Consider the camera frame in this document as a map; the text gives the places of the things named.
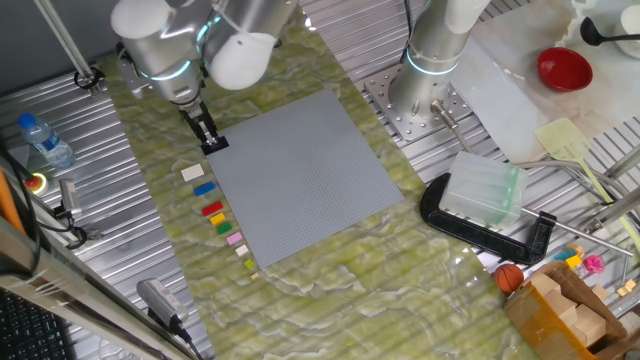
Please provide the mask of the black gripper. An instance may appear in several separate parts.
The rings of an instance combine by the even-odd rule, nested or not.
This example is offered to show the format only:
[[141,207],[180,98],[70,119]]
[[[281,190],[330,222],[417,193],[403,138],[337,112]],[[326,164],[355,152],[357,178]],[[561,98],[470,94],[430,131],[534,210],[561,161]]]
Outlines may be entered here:
[[216,125],[203,102],[181,104],[178,110],[202,145],[217,144],[220,141]]

